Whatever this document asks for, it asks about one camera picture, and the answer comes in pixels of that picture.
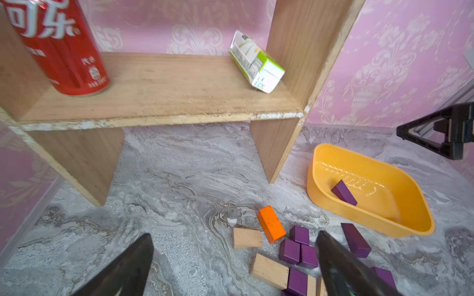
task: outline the black mount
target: black mount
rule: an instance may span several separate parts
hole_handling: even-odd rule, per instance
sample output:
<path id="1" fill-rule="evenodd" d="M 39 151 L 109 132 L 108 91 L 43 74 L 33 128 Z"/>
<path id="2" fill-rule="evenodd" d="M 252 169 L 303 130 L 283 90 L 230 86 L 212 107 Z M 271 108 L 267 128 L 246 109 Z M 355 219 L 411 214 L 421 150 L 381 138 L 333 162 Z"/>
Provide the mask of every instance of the black mount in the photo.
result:
<path id="1" fill-rule="evenodd" d="M 140 236 L 72 296 L 142 296 L 153 258 L 149 233 Z"/>
<path id="2" fill-rule="evenodd" d="M 397 136 L 452 160 L 463 158 L 464 143 L 473 142 L 474 102 L 453 105 L 397 127 Z M 410 129 L 438 120 L 434 130 L 445 134 L 443 143 L 410 133 Z"/>
<path id="3" fill-rule="evenodd" d="M 357 296 L 402 296 L 324 230 L 316 250 L 328 295 L 350 296 L 350 289 Z"/>

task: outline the wooden plank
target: wooden plank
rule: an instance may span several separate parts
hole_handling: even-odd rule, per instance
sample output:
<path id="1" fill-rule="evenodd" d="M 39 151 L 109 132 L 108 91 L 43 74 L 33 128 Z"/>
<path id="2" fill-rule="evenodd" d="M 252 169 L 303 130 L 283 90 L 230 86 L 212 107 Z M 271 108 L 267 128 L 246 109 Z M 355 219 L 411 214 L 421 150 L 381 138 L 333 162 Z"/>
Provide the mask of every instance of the wooden plank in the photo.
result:
<path id="1" fill-rule="evenodd" d="M 303 123 L 299 119 L 250 122 L 250 133 L 270 184 L 275 183 Z"/>
<path id="2" fill-rule="evenodd" d="M 285 69 L 282 82 L 304 116 L 252 121 L 250 131 L 274 183 L 365 0 L 278 0 L 267 52 Z"/>
<path id="3" fill-rule="evenodd" d="M 30 132 L 30 147 L 95 206 L 103 206 L 122 148 L 121 128 Z"/>
<path id="4" fill-rule="evenodd" d="M 290 269 L 278 262 L 275 262 L 263 255 L 256 254 L 250 275 L 265 283 L 285 290 L 288 286 L 288 273 Z"/>
<path id="5" fill-rule="evenodd" d="M 318 279 L 318 289 L 316 290 L 316 296 L 328 296 L 328 291 L 324 285 L 323 277 Z"/>
<path id="6" fill-rule="evenodd" d="M 261 248 L 262 233 L 257 229 L 234 227 L 232 229 L 234 249 Z"/>
<path id="7" fill-rule="evenodd" d="M 316 296 L 316 278 L 308 276 L 308 290 L 306 296 Z"/>
<path id="8" fill-rule="evenodd" d="M 280 83 L 254 89 L 230 57 L 103 54 L 112 85 L 72 98 L 51 87 L 21 118 L 25 130 L 174 125 L 299 118 L 302 109 Z"/>
<path id="9" fill-rule="evenodd" d="M 0 9 L 0 107 L 14 119 L 23 116 L 50 83 Z"/>

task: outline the purple block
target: purple block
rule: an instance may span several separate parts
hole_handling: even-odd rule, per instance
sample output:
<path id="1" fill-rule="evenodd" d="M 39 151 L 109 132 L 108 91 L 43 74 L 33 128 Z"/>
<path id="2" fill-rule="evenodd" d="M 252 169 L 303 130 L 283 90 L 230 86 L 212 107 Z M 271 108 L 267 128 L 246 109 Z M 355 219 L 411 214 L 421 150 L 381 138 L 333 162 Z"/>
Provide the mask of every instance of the purple block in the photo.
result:
<path id="1" fill-rule="evenodd" d="M 290 230 L 290 239 L 295 242 L 310 245 L 310 230 L 298 225 Z"/>
<path id="2" fill-rule="evenodd" d="M 389 286 L 391 286 L 395 290 L 397 289 L 395 281 L 393 280 L 393 275 L 390 271 L 378 267 L 372 267 L 371 269 L 373 272 L 376 273 L 376 275 L 379 276 L 379 278 L 383 279 L 383 281 L 386 282 Z"/>
<path id="3" fill-rule="evenodd" d="M 289 264 L 295 264 L 300 261 L 300 244 L 289 239 L 284 239 L 280 243 L 280 260 Z"/>
<path id="4" fill-rule="evenodd" d="M 288 288 L 285 290 L 290 295 L 306 296 L 308 292 L 308 275 L 290 267 L 288 275 Z"/>
<path id="5" fill-rule="evenodd" d="M 300 262 L 298 265 L 309 269 L 318 267 L 316 249 L 314 247 L 302 244 L 300 250 Z"/>
<path id="6" fill-rule="evenodd" d="M 350 223 L 341 223 L 341 226 L 351 252 L 358 258 L 367 258 L 370 251 L 372 251 L 372 248 L 365 241 L 356 227 Z"/>
<path id="7" fill-rule="evenodd" d="M 339 181 L 331 190 L 340 200 L 345 201 L 353 206 L 357 205 L 357 200 L 347 188 L 343 180 Z"/>

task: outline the yellow bin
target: yellow bin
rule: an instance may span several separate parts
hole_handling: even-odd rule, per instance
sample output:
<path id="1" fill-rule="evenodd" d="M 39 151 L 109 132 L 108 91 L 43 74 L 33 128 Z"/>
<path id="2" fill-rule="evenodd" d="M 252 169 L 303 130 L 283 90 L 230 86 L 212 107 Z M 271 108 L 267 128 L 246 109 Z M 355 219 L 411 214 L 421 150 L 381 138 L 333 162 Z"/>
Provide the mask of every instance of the yellow bin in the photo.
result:
<path id="1" fill-rule="evenodd" d="M 331 189 L 343 180 L 357 200 L 348 204 Z M 430 235 L 433 215 L 418 184 L 385 162 L 330 144 L 314 149 L 308 195 L 319 207 L 391 237 Z"/>

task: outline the pink wallpaper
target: pink wallpaper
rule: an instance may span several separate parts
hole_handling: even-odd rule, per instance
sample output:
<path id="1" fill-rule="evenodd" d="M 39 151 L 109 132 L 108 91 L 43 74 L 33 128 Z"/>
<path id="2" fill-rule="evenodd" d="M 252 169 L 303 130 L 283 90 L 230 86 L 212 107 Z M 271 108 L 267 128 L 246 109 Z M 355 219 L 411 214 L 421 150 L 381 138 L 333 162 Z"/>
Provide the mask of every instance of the pink wallpaper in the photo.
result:
<path id="1" fill-rule="evenodd" d="M 266 47 L 276 0 L 80 0 L 102 51 L 225 55 L 239 29 Z"/>
<path id="2" fill-rule="evenodd" d="M 0 163 L 1 253 L 57 173 L 2 123 Z"/>
<path id="3" fill-rule="evenodd" d="M 472 0 L 367 0 L 308 121 L 395 127 L 431 113 L 474 71 Z"/>

